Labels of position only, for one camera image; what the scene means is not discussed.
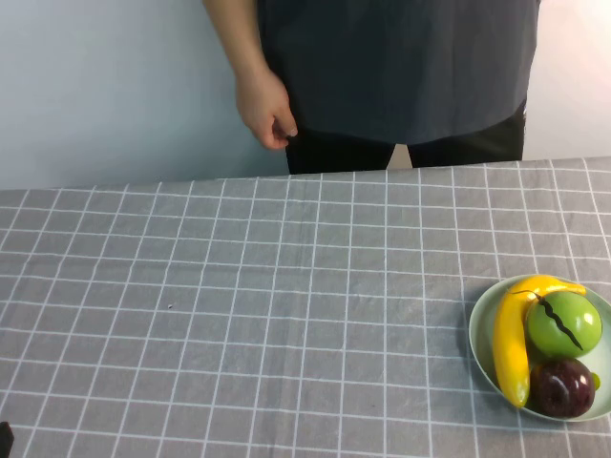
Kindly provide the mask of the person's right hand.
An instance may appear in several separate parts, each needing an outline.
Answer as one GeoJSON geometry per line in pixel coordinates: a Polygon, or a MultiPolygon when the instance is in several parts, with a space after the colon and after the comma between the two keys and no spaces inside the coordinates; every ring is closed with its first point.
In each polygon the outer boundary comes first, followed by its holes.
{"type": "Polygon", "coordinates": [[[263,147],[280,150],[298,134],[285,85],[266,65],[237,75],[236,96],[242,122],[263,147]]]}

